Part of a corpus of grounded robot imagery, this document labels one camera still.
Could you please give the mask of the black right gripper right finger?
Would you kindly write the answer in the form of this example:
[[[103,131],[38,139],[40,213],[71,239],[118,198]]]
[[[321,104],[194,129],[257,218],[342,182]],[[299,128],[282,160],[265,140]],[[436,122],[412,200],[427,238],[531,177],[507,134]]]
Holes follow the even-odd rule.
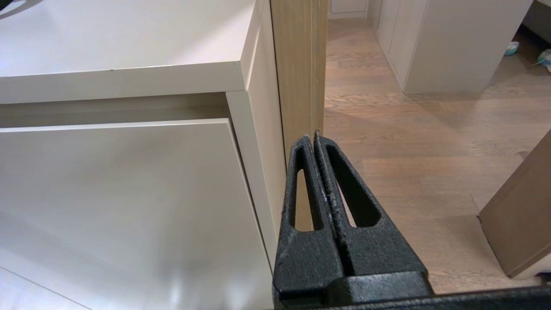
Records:
[[[314,154],[346,276],[419,273],[427,277],[421,259],[337,143],[316,132]]]

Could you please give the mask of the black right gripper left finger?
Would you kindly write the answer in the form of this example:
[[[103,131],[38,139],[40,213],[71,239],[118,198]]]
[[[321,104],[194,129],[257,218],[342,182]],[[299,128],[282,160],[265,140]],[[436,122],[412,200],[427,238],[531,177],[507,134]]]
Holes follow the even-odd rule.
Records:
[[[313,231],[299,231],[295,226],[300,171],[305,176]],[[344,273],[333,239],[323,182],[307,135],[291,147],[275,260],[273,305],[276,310],[330,306],[328,286]]]

